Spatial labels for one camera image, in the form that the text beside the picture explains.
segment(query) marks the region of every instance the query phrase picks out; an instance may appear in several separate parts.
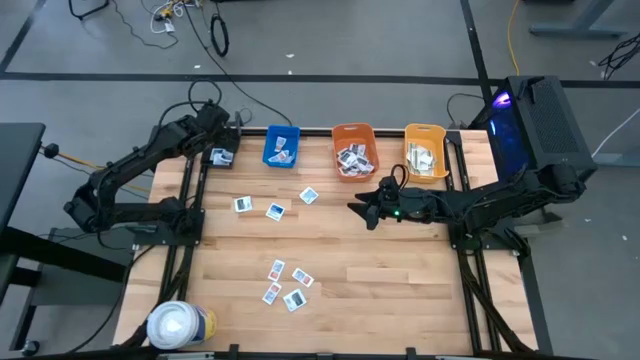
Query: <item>wooden table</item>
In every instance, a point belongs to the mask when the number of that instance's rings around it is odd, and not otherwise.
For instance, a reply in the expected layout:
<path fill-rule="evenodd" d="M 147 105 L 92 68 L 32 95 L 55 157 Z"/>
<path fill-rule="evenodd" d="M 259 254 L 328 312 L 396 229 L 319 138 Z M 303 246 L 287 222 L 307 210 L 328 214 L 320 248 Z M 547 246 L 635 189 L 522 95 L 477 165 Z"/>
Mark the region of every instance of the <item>wooden table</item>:
<path fill-rule="evenodd" d="M 496 181 L 486 133 L 461 135 L 471 187 Z M 187 301 L 214 310 L 218 329 L 193 349 L 227 351 L 230 344 L 240 344 L 240 351 L 251 352 L 403 354 L 415 347 L 418 354 L 471 354 L 447 227 L 381 220 L 368 231 L 346 206 L 355 193 L 375 190 L 401 161 L 403 140 L 378 138 L 381 168 L 371 182 L 359 184 L 338 181 L 328 137 L 301 138 L 293 169 L 263 164 L 263 145 L 263 137 L 243 137 L 233 170 L 209 172 L 205 236 L 195 251 Z M 184 161 L 159 164 L 151 202 L 178 195 Z M 298 197 L 307 186 L 320 195 L 312 205 Z M 445 189 L 445 184 L 429 187 Z M 245 195 L 252 196 L 254 210 L 237 214 L 232 199 Z M 272 202 L 286 208 L 280 222 L 265 217 Z M 132 270 L 114 343 L 127 339 L 156 302 L 166 252 L 166 247 L 153 249 Z M 485 258 L 496 307 L 536 348 L 517 259 L 501 250 L 486 251 Z M 275 259 L 286 262 L 283 288 L 268 306 L 261 298 Z M 315 277 L 311 288 L 291 277 L 296 267 Z M 281 297 L 296 288 L 308 303 L 289 313 Z M 485 317 L 479 304 L 476 308 L 488 349 Z"/>

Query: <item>orange bin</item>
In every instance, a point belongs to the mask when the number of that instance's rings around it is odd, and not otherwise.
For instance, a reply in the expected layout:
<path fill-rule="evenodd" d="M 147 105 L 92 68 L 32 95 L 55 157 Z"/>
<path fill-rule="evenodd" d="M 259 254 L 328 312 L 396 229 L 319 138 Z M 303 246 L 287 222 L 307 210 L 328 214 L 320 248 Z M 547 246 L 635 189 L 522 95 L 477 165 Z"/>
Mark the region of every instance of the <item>orange bin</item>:
<path fill-rule="evenodd" d="M 404 129 L 404 163 L 408 166 L 407 152 L 409 151 L 409 143 L 422 146 L 431 150 L 436 158 L 436 164 L 433 169 L 433 176 L 413 174 L 409 171 L 409 181 L 417 183 L 434 183 L 449 175 L 449 171 L 444 163 L 444 138 L 447 136 L 447 130 L 437 125 L 427 124 L 409 124 Z"/>
<path fill-rule="evenodd" d="M 333 160 L 336 164 L 336 173 L 342 182 L 366 182 L 371 180 L 373 174 L 378 171 L 378 151 L 376 150 L 376 137 L 373 133 L 371 125 L 366 123 L 353 123 L 338 125 L 331 130 L 333 138 Z M 344 176 L 340 173 L 340 165 L 336 160 L 338 152 L 351 144 L 364 144 L 366 148 L 365 155 L 369 163 L 373 165 L 373 171 L 368 175 Z"/>

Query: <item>desk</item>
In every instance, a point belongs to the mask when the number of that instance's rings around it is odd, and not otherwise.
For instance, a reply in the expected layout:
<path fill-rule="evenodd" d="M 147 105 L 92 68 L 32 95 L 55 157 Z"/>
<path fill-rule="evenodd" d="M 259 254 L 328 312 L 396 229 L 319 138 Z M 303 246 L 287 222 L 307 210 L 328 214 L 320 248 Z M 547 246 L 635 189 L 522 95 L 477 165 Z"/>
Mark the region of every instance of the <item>desk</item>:
<path fill-rule="evenodd" d="M 496 181 L 486 133 L 462 131 L 461 137 L 471 187 Z M 447 227 L 381 220 L 367 231 L 346 206 L 355 193 L 375 190 L 403 158 L 403 139 L 377 139 L 381 168 L 371 182 L 359 184 L 338 181 L 329 137 L 302 137 L 293 169 L 264 165 L 263 145 L 263 137 L 243 137 L 233 170 L 210 170 L 204 236 L 193 258 L 187 301 L 214 310 L 218 330 L 193 350 L 227 351 L 239 344 L 249 352 L 404 354 L 415 347 L 418 354 L 470 354 Z M 178 195 L 184 162 L 158 165 L 151 202 Z M 191 193 L 196 182 L 194 176 Z M 320 195 L 312 205 L 298 197 L 307 186 Z M 245 195 L 252 196 L 254 210 L 237 214 L 232 199 Z M 265 217 L 272 202 L 286 208 L 280 222 Z M 156 302 L 166 253 L 166 247 L 153 249 L 131 271 L 114 343 L 126 340 Z M 286 262 L 280 295 L 301 288 L 308 298 L 294 313 L 282 296 L 272 306 L 261 300 L 274 259 Z M 485 259 L 496 307 L 536 348 L 517 259 L 500 250 L 485 251 Z M 315 277 L 311 288 L 292 279 L 296 267 Z M 484 315 L 478 319 L 488 349 Z"/>

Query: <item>gray floor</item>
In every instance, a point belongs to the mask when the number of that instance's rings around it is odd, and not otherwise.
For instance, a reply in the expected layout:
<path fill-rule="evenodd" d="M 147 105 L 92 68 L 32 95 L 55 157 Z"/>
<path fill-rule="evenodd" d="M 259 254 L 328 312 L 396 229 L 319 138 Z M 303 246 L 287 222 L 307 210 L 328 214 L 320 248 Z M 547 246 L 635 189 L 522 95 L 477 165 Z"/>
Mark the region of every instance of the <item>gray floor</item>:
<path fill-rule="evenodd" d="M 0 58 L 18 33 L 35 0 L 0 0 Z M 76 1 L 79 8 L 99 0 Z M 513 74 L 506 46 L 512 2 L 471 1 L 490 77 Z M 598 80 L 598 61 L 615 41 L 536 38 L 527 28 L 536 22 L 570 21 L 586 1 L 552 6 L 522 3 L 513 29 L 514 50 L 522 74 L 554 74 L 562 79 Z M 168 44 L 166 35 L 149 32 L 149 15 L 137 1 L 119 0 L 137 33 L 149 42 Z M 313 1 L 261 0 L 221 5 L 231 33 L 223 66 L 238 74 L 421 75 L 476 77 L 460 4 L 445 0 Z M 180 42 L 161 51 L 129 36 L 113 5 L 83 24 L 71 18 L 65 1 L 49 0 L 36 18 L 8 71 L 28 73 L 217 74 L 190 32 L 186 18 L 175 20 Z M 206 12 L 213 11 L 207 3 Z M 202 17 L 194 21 L 205 32 Z M 640 4 L 618 0 L 602 24 L 637 32 Z M 614 76 L 640 79 L 640 58 Z M 243 83 L 260 100 L 288 114 L 300 126 L 332 126 L 365 121 L 400 128 L 411 122 L 448 126 L 446 99 L 455 92 L 479 94 L 475 86 L 408 84 Z M 113 160 L 148 136 L 167 105 L 183 101 L 187 82 L 0 81 L 0 121 L 41 121 L 44 142 L 96 163 Z M 279 123 L 227 83 L 222 105 L 249 107 L 254 125 Z M 640 90 L 568 89 L 568 98 L 589 147 L 598 143 L 639 105 Z M 199 90 L 204 96 L 205 87 Z M 470 121 L 481 102 L 458 98 L 453 116 Z M 183 111 L 175 111 L 175 118 Z M 640 122 L 629 124 L 603 152 L 637 146 Z M 72 226 L 62 205 L 86 176 L 39 158 L 11 224 L 34 233 Z M 566 218 L 561 233 L 533 241 L 541 295 L 557 354 L 601 359 L 635 358 L 640 333 L 640 236 L 634 232 L 640 170 L 602 168 L 578 202 L 558 206 Z M 150 180 L 136 182 L 150 186 Z M 123 200 L 135 198 L 121 194 Z M 14 287 L 0 307 L 0 356 L 9 355 L 9 334 L 25 294 Z M 108 307 L 50 307 L 36 315 L 31 338 L 43 340 L 42 353 L 69 349 L 93 331 Z M 111 322 L 87 349 L 110 344 Z"/>

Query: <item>blue bin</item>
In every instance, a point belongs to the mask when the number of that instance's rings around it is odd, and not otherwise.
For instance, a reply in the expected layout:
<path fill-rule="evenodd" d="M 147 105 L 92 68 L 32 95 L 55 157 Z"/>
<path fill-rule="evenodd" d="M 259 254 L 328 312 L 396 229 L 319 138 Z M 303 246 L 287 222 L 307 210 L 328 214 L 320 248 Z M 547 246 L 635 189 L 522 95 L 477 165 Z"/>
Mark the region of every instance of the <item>blue bin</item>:
<path fill-rule="evenodd" d="M 277 154 L 276 139 L 278 136 L 287 139 L 282 151 L 289 150 L 289 155 L 293 156 L 290 163 L 271 162 L 269 158 Z M 262 152 L 262 162 L 273 167 L 292 168 L 298 160 L 298 143 L 300 142 L 300 128 L 297 126 L 270 125 L 267 129 L 267 141 Z"/>

